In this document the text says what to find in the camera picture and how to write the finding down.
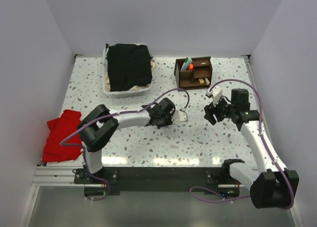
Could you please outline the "orange black highlighter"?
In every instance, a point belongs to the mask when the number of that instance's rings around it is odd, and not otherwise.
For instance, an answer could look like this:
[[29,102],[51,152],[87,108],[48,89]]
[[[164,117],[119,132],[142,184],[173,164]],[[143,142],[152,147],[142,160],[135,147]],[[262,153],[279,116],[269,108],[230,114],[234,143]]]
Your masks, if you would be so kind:
[[190,64],[189,67],[188,67],[188,70],[193,70],[193,69],[194,69],[193,64]]

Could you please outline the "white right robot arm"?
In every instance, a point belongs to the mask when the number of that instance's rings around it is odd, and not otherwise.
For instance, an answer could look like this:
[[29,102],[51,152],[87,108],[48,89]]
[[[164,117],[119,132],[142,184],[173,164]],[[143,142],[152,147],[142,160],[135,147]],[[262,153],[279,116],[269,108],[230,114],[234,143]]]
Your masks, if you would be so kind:
[[225,160],[219,176],[231,184],[237,180],[250,192],[253,205],[258,208],[290,209],[294,204],[299,176],[280,160],[262,124],[258,110],[252,110],[249,92],[233,89],[227,99],[218,86],[209,88],[206,96],[212,99],[204,107],[204,118],[212,125],[231,120],[248,143],[256,167],[247,167],[243,160]]

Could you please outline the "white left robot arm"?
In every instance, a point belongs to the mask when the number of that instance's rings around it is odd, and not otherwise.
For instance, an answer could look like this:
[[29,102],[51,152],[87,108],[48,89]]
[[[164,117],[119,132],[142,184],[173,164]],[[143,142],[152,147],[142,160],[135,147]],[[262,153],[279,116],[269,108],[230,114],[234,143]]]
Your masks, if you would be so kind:
[[102,148],[106,146],[113,134],[118,129],[134,126],[146,127],[156,126],[161,128],[172,124],[172,116],[176,109],[175,104],[168,98],[154,103],[153,107],[142,106],[141,112],[121,111],[119,115],[108,116],[99,120],[102,124],[98,127],[96,123],[82,129],[91,121],[101,116],[115,113],[105,105],[97,106],[77,126],[80,131],[80,139],[86,146],[84,160],[87,165],[85,178],[90,183],[98,183],[103,177]]

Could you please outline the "light green highlighter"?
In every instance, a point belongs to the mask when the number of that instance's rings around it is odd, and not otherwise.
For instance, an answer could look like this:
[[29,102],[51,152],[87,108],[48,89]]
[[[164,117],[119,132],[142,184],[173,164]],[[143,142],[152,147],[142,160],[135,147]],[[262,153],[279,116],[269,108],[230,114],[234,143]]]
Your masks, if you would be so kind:
[[181,70],[188,70],[188,67],[190,66],[191,63],[192,63],[191,58],[189,58],[189,57],[185,58],[185,60],[182,64]]

